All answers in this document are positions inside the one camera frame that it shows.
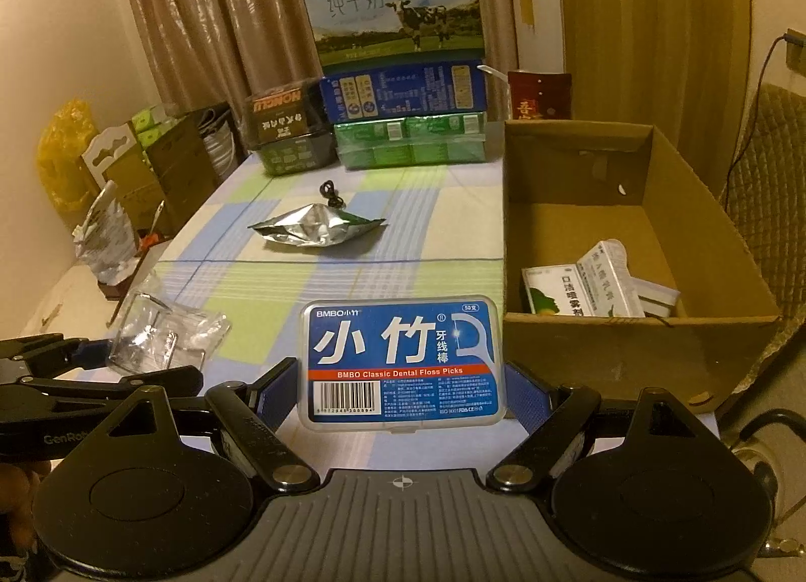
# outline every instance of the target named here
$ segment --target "power outlet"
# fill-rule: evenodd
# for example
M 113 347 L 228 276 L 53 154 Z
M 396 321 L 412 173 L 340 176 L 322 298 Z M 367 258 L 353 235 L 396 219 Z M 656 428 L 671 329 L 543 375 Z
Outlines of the power outlet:
M 795 29 L 787 29 L 787 33 L 800 38 L 806 37 L 806 35 L 796 32 Z M 806 76 L 806 48 L 787 43 L 787 68 Z

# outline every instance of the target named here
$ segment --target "red stripe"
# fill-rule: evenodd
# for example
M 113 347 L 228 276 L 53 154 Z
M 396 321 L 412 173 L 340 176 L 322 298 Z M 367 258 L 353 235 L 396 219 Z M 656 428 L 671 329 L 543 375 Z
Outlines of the red stripe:
M 366 379 L 428 379 L 435 377 L 457 377 L 459 375 L 485 375 L 490 369 L 484 363 L 465 363 L 461 365 L 423 366 L 416 368 L 360 368 L 355 370 L 321 370 L 308 371 L 308 379 L 317 380 L 366 380 Z

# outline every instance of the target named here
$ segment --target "silver foil bag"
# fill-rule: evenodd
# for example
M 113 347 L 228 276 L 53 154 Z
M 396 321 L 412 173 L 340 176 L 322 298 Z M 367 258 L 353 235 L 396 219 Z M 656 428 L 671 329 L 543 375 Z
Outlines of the silver foil bag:
M 384 218 L 368 221 L 341 209 L 332 209 L 317 203 L 249 227 L 274 243 L 324 248 L 349 241 L 383 223 Z

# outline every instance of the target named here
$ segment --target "red package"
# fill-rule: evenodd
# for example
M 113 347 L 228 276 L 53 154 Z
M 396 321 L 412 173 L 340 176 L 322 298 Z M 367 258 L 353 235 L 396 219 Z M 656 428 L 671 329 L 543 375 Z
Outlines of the red package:
M 571 120 L 571 73 L 511 71 L 507 76 L 515 120 Z

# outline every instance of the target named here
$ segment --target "quilted fabric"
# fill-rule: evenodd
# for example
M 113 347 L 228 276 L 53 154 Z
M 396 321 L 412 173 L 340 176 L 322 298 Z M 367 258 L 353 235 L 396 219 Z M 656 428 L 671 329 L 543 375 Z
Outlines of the quilted fabric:
M 747 241 L 783 317 L 759 367 L 739 392 L 806 320 L 806 97 L 762 86 L 750 146 L 731 177 L 728 215 Z

